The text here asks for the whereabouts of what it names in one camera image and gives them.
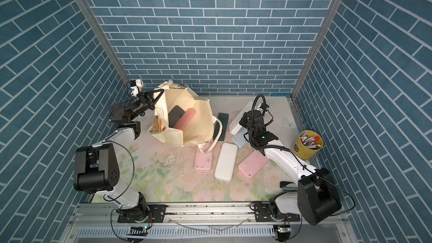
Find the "table surface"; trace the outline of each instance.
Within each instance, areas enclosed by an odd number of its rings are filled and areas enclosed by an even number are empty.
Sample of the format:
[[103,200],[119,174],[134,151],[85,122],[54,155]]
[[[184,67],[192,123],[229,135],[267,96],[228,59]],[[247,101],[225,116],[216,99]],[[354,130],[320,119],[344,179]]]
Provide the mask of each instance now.
[[[229,114],[228,125],[254,97],[208,97],[213,115]],[[286,146],[291,147],[299,135],[293,114],[286,97],[266,97],[269,111],[274,121],[267,127]],[[154,114],[149,111],[141,122],[140,136],[125,145],[135,163],[135,175],[131,184],[133,190],[142,192],[147,202],[221,202],[221,201],[268,201],[281,192],[280,181],[290,181],[286,174],[273,161],[269,161],[254,177],[247,180],[238,170],[238,165],[254,150],[248,144],[237,151],[234,172],[230,182],[215,179],[214,170],[223,142],[213,149],[212,169],[197,172],[194,169],[196,146],[169,147],[152,137],[146,131],[154,122]],[[264,121],[271,116],[266,114]],[[231,143],[229,131],[224,142]],[[132,161],[127,153],[119,152],[120,175],[128,184],[132,176]],[[93,203],[104,203],[100,196],[94,196]]]

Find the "tote bag handle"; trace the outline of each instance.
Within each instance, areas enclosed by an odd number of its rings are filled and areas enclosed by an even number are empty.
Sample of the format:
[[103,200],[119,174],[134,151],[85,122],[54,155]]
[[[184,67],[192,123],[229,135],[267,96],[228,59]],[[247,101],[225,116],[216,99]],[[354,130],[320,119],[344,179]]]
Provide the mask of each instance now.
[[206,152],[203,151],[203,145],[204,144],[199,144],[198,145],[198,148],[200,149],[200,152],[203,153],[203,154],[210,153],[213,150],[213,148],[215,147],[217,141],[219,140],[220,135],[222,134],[222,122],[217,117],[213,116],[213,122],[216,122],[216,121],[219,123],[219,132],[218,132],[216,138],[214,139],[212,145],[207,149]]

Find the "cable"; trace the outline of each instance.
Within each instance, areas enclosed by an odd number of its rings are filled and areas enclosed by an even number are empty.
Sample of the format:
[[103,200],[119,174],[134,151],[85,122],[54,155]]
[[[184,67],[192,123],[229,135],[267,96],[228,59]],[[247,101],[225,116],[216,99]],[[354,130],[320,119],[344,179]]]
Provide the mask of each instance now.
[[124,149],[127,151],[127,153],[129,153],[130,159],[132,160],[132,177],[131,177],[131,179],[130,179],[130,181],[129,181],[129,184],[128,184],[127,187],[124,189],[124,191],[123,191],[119,196],[117,196],[116,198],[114,198],[114,199],[112,199],[112,200],[107,200],[107,199],[105,199],[105,196],[108,196],[107,194],[105,194],[104,196],[102,196],[106,202],[112,202],[112,201],[116,201],[116,202],[117,202],[117,199],[119,199],[119,198],[120,198],[120,197],[121,197],[121,196],[122,196],[122,195],[127,191],[127,189],[129,188],[129,186],[132,184],[133,176],[134,176],[134,174],[135,174],[135,163],[133,162],[132,154],[129,152],[129,150],[128,150],[127,148],[125,148],[125,147],[122,146],[121,144],[119,144],[119,143],[117,143],[117,142],[114,142],[114,141],[112,141],[112,140],[106,140],[104,143],[107,143],[107,142],[111,142],[111,143],[115,143],[115,144],[117,144],[117,145],[120,145],[122,148],[124,148]]
[[[252,111],[255,109],[255,105],[257,104],[257,101],[258,101],[258,99],[259,99],[260,97],[261,97],[262,100],[263,100],[264,106],[266,105],[266,100],[265,100],[264,95],[259,94],[259,95],[256,96],[256,98],[255,98],[255,100],[254,100],[254,102],[253,102],[253,104],[252,104]],[[248,130],[248,131],[249,131],[249,139],[252,140],[252,139],[251,139],[251,137],[253,137],[253,136],[252,136],[252,126],[254,125],[254,117],[253,117],[253,113],[252,113],[251,119],[248,121],[248,123],[249,123],[249,122],[250,122],[250,127],[249,127],[249,130]],[[291,154],[294,156],[294,158],[298,161],[298,163],[303,167],[303,170],[307,170],[307,171],[309,171],[310,173],[314,173],[314,172],[312,172],[311,170],[309,170],[309,169],[306,167],[305,164],[301,163],[301,161],[298,159],[298,157],[297,157],[297,156],[296,156],[296,155],[295,155],[295,154],[294,154],[290,149],[288,149],[288,148],[286,148],[286,147],[284,147],[284,146],[279,146],[279,145],[255,146],[255,145],[253,145],[252,143],[250,143],[250,144],[251,144],[251,147],[252,147],[253,149],[256,149],[256,150],[259,150],[259,149],[271,149],[271,148],[273,148],[273,149],[279,149],[279,150],[282,150],[282,151],[289,152],[289,153],[291,153]],[[334,185],[332,182],[328,181],[327,179],[325,179],[325,178],[323,178],[323,177],[321,177],[321,176],[319,176],[319,175],[316,175],[316,176],[319,177],[319,178],[321,178],[322,180],[326,181],[327,183],[331,184],[331,185],[334,186],[335,188],[338,188],[338,189],[341,190],[342,192],[346,193],[346,194],[351,198],[351,200],[353,201],[353,206],[352,206],[351,208],[349,208],[349,209],[347,209],[347,210],[344,210],[344,211],[342,211],[342,212],[339,212],[339,213],[337,213],[337,214],[332,214],[332,215],[330,215],[330,216],[337,216],[337,215],[339,215],[339,214],[342,214],[342,213],[348,212],[348,211],[352,210],[352,209],[356,206],[356,201],[354,200],[354,198],[353,198],[353,197],[352,197],[348,192],[346,192],[346,191],[344,191],[343,189],[339,188],[338,186]]]
[[116,210],[115,208],[111,211],[111,215],[110,215],[110,223],[111,223],[111,230],[112,230],[112,232],[114,233],[114,235],[118,238],[118,239],[120,239],[120,240],[123,240],[123,241],[126,241],[126,242],[129,242],[129,243],[133,243],[135,240],[132,240],[132,241],[129,241],[129,240],[126,240],[126,239],[124,239],[124,238],[121,238],[121,237],[119,237],[116,233],[115,233],[115,231],[114,231],[114,227],[112,227],[112,213],[114,212],[114,210]]
[[153,227],[153,212],[150,211],[150,215],[147,215],[148,221],[147,221],[147,230]]
[[264,203],[261,202],[261,201],[252,201],[252,202],[249,204],[249,208],[250,208],[253,212],[260,212],[259,209],[253,209],[253,208],[252,208],[252,205],[254,205],[254,204],[261,204],[261,205],[263,205]]
[[206,229],[198,229],[198,228],[188,227],[188,226],[185,226],[185,225],[183,225],[183,224],[179,224],[179,223],[176,222],[175,220],[172,220],[172,219],[170,219],[170,218],[168,218],[168,219],[169,219],[170,221],[174,222],[175,224],[178,224],[178,225],[180,225],[181,227],[184,227],[184,228],[186,228],[186,229],[191,229],[191,230],[200,231],[200,232],[205,232],[205,233],[208,233],[208,232],[209,232],[209,231],[206,230]]
[[239,227],[240,225],[242,225],[245,221],[247,221],[249,219],[249,217],[247,218],[247,219],[244,219],[241,223],[239,223],[239,224],[234,224],[234,225],[231,225],[231,226],[228,226],[228,227],[225,227],[225,228],[223,228],[223,229],[219,229],[219,228],[215,228],[215,227],[212,227],[212,226],[210,226],[210,225],[208,225],[207,227],[208,228],[210,228],[210,229],[215,229],[216,231],[219,231],[219,232],[223,232],[223,231],[225,231],[225,230],[227,230],[227,229],[229,229],[229,228],[233,228],[233,227]]
[[303,223],[303,216],[300,215],[300,218],[301,218],[301,219],[300,219],[300,227],[299,227],[299,229],[297,230],[297,233],[295,233],[295,235],[294,235],[293,237],[289,238],[288,240],[295,238],[295,237],[299,234],[300,229],[301,229],[301,226],[302,226],[302,223]]
[[267,112],[269,113],[269,115],[271,115],[271,120],[269,122],[267,122],[266,124],[264,124],[264,126],[266,126],[266,127],[273,122],[273,115],[270,113],[269,110],[267,110]]
[[245,134],[243,134],[243,137],[245,138],[246,142],[251,143],[251,142],[249,142],[249,140],[246,138],[246,134],[248,134],[248,133],[246,132]]
[[284,221],[284,225],[286,225],[286,221],[288,221],[288,225],[291,227],[291,224],[289,223],[289,218],[288,218],[288,213],[285,216],[285,221]]
[[120,105],[122,105],[122,104],[124,104],[124,103],[126,103],[126,102],[128,102],[128,101],[131,101],[131,100],[135,100],[135,98],[132,98],[132,99],[130,99],[130,100],[126,100],[126,101],[124,101],[124,102],[121,102],[121,103],[117,104],[117,106],[114,107],[114,109],[113,109],[112,112],[110,113],[110,115],[109,115],[109,119],[111,120],[111,116],[112,116],[112,114],[114,113],[114,111],[117,109],[118,106],[120,106]]

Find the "yellow cup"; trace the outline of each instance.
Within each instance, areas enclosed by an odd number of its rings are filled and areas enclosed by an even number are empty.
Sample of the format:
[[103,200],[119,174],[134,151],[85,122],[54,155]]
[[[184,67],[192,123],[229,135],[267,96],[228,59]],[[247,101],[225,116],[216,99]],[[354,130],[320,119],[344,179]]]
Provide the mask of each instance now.
[[[317,144],[321,145],[321,147],[319,149],[307,148],[302,143],[302,140],[300,139],[300,137],[302,137],[305,132],[308,133],[308,137],[312,137],[312,136],[315,136],[315,137],[319,136],[320,137],[320,139],[316,142]],[[320,149],[322,149],[323,146],[324,146],[323,138],[318,133],[313,132],[313,131],[303,131],[300,133],[299,137],[295,141],[293,147],[291,148],[291,151],[294,152],[294,154],[296,154],[300,159],[308,160],[311,157],[313,157]]]

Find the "blue brick wallpaper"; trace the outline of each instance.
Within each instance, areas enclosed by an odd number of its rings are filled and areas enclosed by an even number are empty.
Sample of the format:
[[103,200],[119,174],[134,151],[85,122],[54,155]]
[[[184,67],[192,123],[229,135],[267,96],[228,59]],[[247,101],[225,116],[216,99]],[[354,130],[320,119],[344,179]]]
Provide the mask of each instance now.
[[343,0],[301,89],[359,242],[432,242],[431,67],[432,0]]
[[0,0],[0,242],[59,240],[75,150],[112,131],[123,83],[73,0]]
[[289,95],[331,0],[88,0],[130,78]]

